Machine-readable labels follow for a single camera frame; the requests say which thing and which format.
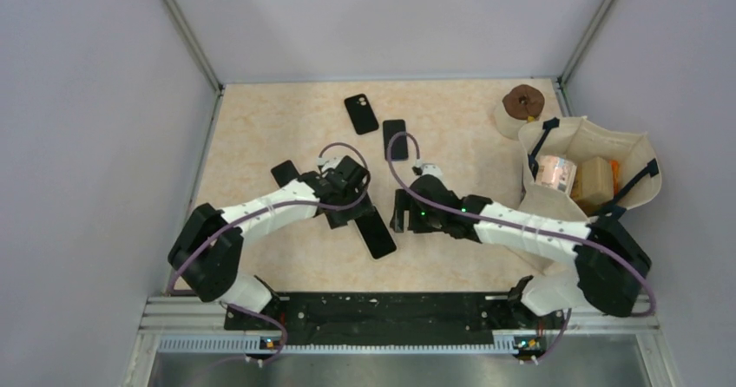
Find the white-edged black phone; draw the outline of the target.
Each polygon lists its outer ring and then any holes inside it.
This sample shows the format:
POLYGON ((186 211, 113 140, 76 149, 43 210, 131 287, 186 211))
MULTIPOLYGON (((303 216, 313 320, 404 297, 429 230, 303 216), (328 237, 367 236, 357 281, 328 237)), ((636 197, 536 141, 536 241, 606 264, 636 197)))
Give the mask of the white-edged black phone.
POLYGON ((292 181, 298 180, 300 172, 292 160, 282 161, 271 169, 271 175, 279 188, 287 186, 292 181))

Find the blue-edged black phone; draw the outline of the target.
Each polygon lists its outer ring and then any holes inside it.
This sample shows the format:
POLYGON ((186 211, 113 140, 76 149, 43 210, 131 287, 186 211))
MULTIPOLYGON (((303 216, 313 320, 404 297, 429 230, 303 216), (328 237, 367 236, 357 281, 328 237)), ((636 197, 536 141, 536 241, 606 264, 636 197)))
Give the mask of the blue-edged black phone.
POLYGON ((384 158, 387 161, 407 161, 406 122, 403 119, 385 120, 382 124, 384 139, 384 158))

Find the black phone case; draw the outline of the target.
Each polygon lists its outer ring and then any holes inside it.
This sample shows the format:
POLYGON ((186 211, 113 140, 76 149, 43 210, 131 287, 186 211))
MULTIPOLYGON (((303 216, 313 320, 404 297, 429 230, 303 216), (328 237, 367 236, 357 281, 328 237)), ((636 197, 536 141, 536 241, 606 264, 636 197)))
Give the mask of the black phone case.
POLYGON ((379 129, 378 119, 365 94, 346 97, 344 105, 356 134, 369 134, 379 129))

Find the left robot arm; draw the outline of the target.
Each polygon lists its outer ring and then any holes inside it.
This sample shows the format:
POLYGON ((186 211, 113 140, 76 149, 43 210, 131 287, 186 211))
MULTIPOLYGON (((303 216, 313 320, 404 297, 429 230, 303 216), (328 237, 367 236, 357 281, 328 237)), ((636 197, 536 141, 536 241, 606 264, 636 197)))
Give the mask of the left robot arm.
POLYGON ((240 271, 243 249, 321 214, 334 221, 367 214, 370 179, 367 167, 346 155, 321 160, 317 170, 248 202, 221 208, 199 205, 168 253, 173 278, 182 279, 203 303, 235 305, 245 309, 256 328, 273 326, 279 315, 277 296, 265 282, 240 271))

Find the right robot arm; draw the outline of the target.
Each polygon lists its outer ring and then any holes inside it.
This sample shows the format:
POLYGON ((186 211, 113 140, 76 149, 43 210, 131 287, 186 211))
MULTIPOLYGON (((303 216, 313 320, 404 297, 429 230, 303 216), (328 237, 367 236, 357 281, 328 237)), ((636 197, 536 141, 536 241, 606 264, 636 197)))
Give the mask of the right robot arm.
POLYGON ((591 306, 617 317, 654 315, 654 290, 647 282, 651 259, 618 219, 556 220, 507 207, 490 198, 458 197, 432 164, 413 167, 416 179, 406 184, 394 166, 394 179, 413 203, 412 217, 427 232, 454 239, 501 245, 562 265, 550 275, 526 278, 509 304, 511 321, 531 328, 551 312, 591 306))

